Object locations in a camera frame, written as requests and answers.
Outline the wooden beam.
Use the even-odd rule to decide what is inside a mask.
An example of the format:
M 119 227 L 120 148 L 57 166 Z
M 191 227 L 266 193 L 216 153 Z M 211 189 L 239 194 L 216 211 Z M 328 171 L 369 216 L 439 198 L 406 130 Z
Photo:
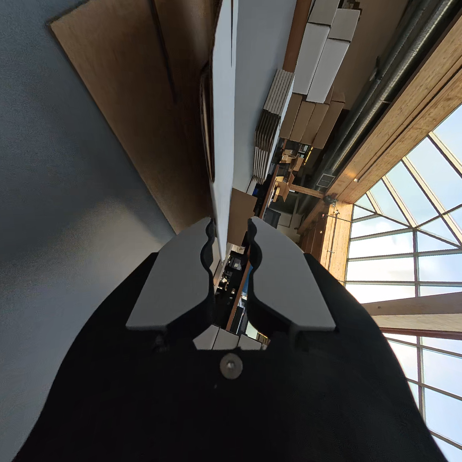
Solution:
M 362 305 L 383 333 L 462 339 L 462 293 L 446 293 Z

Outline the grey ceiling duct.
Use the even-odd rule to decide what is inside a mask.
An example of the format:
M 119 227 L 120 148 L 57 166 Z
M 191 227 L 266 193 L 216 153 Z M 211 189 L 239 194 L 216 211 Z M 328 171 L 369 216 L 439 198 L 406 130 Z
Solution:
M 310 187 L 327 190 L 316 187 L 318 178 L 324 173 L 339 174 L 460 9 L 461 1 L 456 0 L 407 2 L 383 53 L 376 58 L 369 82 L 334 132 Z

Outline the large framed window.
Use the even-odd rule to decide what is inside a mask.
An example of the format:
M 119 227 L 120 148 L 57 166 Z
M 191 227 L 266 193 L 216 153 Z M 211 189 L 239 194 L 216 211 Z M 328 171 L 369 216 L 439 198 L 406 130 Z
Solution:
M 461 292 L 461 105 L 353 205 L 346 275 L 360 302 Z M 461 340 L 385 333 L 448 461 L 461 461 Z

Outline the brown cardboard box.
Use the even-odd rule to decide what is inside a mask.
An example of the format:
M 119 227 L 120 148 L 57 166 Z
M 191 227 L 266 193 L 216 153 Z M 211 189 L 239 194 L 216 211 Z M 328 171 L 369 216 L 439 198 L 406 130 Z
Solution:
M 238 1 L 85 1 L 49 27 L 173 231 L 226 257 Z

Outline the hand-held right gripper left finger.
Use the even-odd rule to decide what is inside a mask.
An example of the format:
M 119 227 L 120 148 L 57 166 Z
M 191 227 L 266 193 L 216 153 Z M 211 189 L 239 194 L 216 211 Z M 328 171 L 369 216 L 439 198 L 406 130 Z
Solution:
M 214 306 L 210 217 L 171 239 L 158 253 L 126 328 L 156 332 L 203 332 Z

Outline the stack of long cardboard boxes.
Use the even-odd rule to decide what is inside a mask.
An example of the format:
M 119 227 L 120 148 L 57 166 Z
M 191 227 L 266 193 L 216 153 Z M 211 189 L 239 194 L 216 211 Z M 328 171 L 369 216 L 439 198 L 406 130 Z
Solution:
M 279 136 L 323 149 L 344 108 L 334 80 L 358 25 L 356 1 L 297 1 L 279 76 L 288 82 Z

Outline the small open cardboard box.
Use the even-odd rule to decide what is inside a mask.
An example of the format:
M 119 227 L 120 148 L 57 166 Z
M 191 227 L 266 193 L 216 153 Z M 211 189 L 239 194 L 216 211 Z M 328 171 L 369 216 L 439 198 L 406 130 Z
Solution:
M 275 185 L 274 185 L 274 193 L 273 193 L 271 201 L 276 202 L 279 198 L 281 198 L 281 200 L 285 202 L 288 196 L 288 193 L 290 192 L 290 187 L 291 187 L 291 184 L 289 184 L 288 182 L 285 182 L 284 177 L 282 177 L 282 179 L 277 177 Z

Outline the stack of flat cardboard sheets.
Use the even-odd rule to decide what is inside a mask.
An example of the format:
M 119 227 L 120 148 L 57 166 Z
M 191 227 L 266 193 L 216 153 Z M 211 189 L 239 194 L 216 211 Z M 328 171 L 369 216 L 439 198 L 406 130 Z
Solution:
M 294 84 L 294 73 L 278 69 L 257 122 L 254 136 L 254 164 L 252 180 L 262 184 L 268 175 L 283 119 L 289 105 Z

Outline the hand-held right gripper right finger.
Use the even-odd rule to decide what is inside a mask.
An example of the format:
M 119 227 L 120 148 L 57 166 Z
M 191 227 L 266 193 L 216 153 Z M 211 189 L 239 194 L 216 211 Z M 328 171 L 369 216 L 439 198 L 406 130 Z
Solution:
M 248 315 L 262 333 L 332 332 L 336 324 L 303 251 L 258 217 L 248 221 Z

